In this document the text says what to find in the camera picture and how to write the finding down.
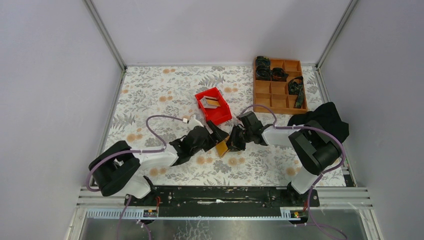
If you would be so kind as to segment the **yellow leather card holder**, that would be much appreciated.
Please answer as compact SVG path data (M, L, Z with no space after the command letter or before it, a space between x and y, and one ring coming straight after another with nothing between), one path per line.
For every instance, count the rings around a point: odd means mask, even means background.
M219 156L219 158L222 158L228 151L229 148L227 146L227 141L230 137L227 136L225 138L219 139L217 140L217 144L215 146L217 155Z

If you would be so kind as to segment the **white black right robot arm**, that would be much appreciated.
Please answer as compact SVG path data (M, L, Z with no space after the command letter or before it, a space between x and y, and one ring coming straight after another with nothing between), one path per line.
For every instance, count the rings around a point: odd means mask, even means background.
M302 167L289 183L287 201L301 205L308 192L322 177L325 170L338 158L346 156L342 143L315 120L306 124L276 126L263 124L252 111L238 116L226 142L229 151L244 151L247 143L261 146L292 147Z

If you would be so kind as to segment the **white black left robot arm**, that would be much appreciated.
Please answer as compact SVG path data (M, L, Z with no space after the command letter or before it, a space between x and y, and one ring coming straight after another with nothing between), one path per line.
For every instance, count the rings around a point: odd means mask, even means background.
M144 206L152 204L155 187L148 177L136 175L139 169L182 165L198 152L207 152L224 143L230 136L210 120L207 126L194 120L188 123L186 135L168 142L161 149L134 150L124 140L116 142L89 164L87 178L93 179L97 188L88 189L100 192L104 197L124 193Z

